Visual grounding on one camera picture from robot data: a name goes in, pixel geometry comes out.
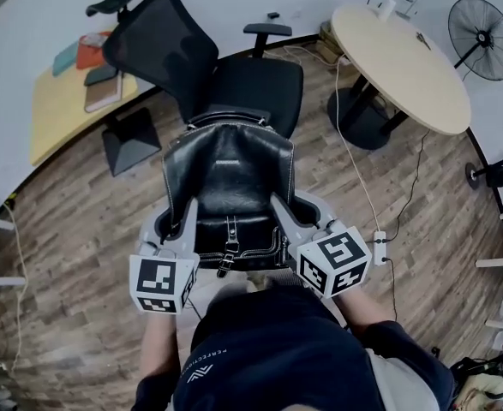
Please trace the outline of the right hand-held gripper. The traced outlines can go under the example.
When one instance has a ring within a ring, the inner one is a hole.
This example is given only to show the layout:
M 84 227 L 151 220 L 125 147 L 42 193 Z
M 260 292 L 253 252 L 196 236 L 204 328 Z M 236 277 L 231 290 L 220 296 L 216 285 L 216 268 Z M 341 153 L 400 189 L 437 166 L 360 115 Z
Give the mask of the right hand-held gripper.
M 289 243 L 301 245 L 296 249 L 297 276 L 318 295 L 333 298 L 363 282 L 372 253 L 356 227 L 336 228 L 311 241 L 319 229 L 331 230 L 338 220 L 326 201 L 297 189 L 289 204 L 271 194 L 270 205 Z

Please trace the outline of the black leather bag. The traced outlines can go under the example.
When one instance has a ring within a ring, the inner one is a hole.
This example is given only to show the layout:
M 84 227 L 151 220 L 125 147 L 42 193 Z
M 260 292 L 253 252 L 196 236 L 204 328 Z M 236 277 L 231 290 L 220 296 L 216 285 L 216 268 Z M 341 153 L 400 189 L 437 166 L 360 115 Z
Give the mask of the black leather bag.
M 198 203 L 195 252 L 219 277 L 231 271 L 283 267 L 287 240 L 270 206 L 295 195 L 295 147 L 272 129 L 226 119 L 191 128 L 171 143 L 162 171 L 168 210 L 154 224 L 165 240 L 183 225 L 191 200 Z

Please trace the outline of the black mesh office chair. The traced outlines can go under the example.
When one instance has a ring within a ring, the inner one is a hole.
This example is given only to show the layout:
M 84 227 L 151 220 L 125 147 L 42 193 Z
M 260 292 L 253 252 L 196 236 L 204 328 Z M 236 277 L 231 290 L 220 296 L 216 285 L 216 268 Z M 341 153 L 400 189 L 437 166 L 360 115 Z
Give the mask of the black mesh office chair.
M 255 36 L 248 57 L 220 57 L 214 41 L 181 0 L 103 0 L 87 16 L 115 14 L 117 26 L 104 42 L 103 56 L 116 69 L 167 92 L 188 128 L 245 116 L 285 138 L 293 134 L 302 105 L 302 66 L 264 56 L 271 36 L 290 37 L 275 23 L 250 23 Z

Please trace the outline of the person's right forearm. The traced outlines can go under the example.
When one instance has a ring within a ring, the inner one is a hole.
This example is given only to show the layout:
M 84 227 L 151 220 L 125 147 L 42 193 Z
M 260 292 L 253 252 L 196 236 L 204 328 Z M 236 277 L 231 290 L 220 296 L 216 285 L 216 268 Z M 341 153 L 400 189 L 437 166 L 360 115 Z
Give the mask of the person's right forearm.
M 353 334 L 360 336 L 370 325 L 394 320 L 394 316 L 381 304 L 367 295 L 360 287 L 354 287 L 333 297 Z

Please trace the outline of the person's left forearm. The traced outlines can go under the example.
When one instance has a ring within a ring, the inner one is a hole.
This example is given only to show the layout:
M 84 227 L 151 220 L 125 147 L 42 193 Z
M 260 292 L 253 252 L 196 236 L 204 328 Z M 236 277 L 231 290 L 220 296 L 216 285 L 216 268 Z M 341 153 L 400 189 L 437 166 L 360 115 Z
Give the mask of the person's left forearm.
M 149 313 L 141 343 L 141 377 L 166 402 L 176 388 L 181 371 L 176 317 Z

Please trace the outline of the white power strip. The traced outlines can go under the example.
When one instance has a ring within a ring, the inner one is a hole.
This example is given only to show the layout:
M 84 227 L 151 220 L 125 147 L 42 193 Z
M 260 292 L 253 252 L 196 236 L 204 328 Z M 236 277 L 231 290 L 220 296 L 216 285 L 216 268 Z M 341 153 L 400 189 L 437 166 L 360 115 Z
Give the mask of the white power strip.
M 374 232 L 373 259 L 376 266 L 384 265 L 388 261 L 386 232 L 377 230 Z

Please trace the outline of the person's dark shirt torso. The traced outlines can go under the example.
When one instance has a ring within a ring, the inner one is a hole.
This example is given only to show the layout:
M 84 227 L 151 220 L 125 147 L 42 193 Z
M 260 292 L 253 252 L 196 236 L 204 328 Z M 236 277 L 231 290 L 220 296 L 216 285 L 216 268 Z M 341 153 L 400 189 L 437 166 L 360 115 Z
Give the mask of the person's dark shirt torso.
M 451 371 L 395 317 L 357 336 L 279 277 L 261 291 L 223 287 L 180 364 L 168 402 L 141 378 L 130 411 L 449 411 L 454 392 Z

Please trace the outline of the brown notebook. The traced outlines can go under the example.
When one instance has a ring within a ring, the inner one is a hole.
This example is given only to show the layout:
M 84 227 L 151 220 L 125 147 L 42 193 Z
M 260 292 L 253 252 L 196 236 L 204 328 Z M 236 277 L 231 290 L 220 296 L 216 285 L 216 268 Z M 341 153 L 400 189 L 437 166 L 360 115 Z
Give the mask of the brown notebook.
M 92 113 L 122 99 L 123 78 L 121 75 L 88 86 L 84 111 Z

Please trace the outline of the yellow desk with black base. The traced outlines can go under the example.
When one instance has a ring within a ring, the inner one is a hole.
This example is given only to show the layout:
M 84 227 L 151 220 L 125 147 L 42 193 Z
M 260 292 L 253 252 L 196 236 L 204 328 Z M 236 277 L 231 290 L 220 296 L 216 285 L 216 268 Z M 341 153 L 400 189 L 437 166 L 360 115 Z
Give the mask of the yellow desk with black base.
M 52 76 L 51 68 L 35 80 L 33 89 L 29 161 L 34 168 L 91 126 L 114 118 L 151 95 L 155 88 L 149 82 L 125 74 L 122 99 L 87 113 L 84 80 L 92 68 L 77 69 L 74 64 L 58 77 Z

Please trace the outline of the dark grey case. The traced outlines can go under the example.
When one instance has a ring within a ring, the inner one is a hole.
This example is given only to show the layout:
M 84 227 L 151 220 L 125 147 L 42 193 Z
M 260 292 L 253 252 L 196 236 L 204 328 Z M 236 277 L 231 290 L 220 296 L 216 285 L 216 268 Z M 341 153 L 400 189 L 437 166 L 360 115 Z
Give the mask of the dark grey case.
M 118 69 L 110 64 L 99 66 L 87 73 L 86 79 L 84 80 L 84 86 L 92 86 L 100 82 L 110 80 L 115 78 L 117 74 Z

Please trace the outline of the black coat rack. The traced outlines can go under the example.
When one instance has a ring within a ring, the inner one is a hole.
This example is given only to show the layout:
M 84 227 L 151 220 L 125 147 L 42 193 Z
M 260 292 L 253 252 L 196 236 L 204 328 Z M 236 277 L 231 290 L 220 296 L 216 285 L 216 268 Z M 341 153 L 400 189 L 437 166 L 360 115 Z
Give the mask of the black coat rack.
M 503 188 L 503 159 L 479 170 L 473 164 L 467 163 L 465 176 L 466 181 L 473 189 L 479 188 L 482 177 L 489 188 Z

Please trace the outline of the round beige table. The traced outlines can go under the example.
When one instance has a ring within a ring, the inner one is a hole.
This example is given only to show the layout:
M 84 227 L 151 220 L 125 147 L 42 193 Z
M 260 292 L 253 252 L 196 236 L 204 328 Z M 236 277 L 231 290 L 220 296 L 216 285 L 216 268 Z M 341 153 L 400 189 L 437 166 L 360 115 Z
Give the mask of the round beige table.
M 470 98 L 454 66 L 420 29 L 386 6 L 343 5 L 332 14 L 332 33 L 359 71 L 351 88 L 328 101 L 332 125 L 352 145 L 383 147 L 410 118 L 440 134 L 470 126 Z M 419 43 L 421 33 L 431 47 Z

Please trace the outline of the orange pouch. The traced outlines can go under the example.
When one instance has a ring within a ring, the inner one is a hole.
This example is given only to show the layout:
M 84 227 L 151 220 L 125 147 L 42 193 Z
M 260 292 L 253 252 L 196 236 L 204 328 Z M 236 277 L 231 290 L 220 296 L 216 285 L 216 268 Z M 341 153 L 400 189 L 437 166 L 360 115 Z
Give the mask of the orange pouch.
M 110 31 L 104 31 L 81 36 L 76 53 L 76 68 L 88 69 L 104 65 L 102 47 L 110 35 Z

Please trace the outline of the teal notebook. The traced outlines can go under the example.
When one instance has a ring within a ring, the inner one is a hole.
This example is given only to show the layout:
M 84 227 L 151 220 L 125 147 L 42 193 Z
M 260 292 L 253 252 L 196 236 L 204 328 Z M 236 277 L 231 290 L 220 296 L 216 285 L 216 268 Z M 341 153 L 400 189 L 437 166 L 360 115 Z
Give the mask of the teal notebook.
M 51 73 L 53 77 L 58 77 L 61 73 L 75 64 L 77 58 L 79 42 L 75 41 L 65 49 L 60 51 L 54 58 Z

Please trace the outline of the black standing fan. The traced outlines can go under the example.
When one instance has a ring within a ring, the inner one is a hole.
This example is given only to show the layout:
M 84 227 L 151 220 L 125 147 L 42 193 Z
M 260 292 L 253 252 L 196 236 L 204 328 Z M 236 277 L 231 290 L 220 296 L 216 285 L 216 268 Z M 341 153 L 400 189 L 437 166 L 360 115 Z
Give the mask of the black standing fan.
M 465 66 L 485 80 L 503 80 L 503 14 L 493 4 L 458 0 L 449 12 L 448 32 L 458 55 L 455 68 Z

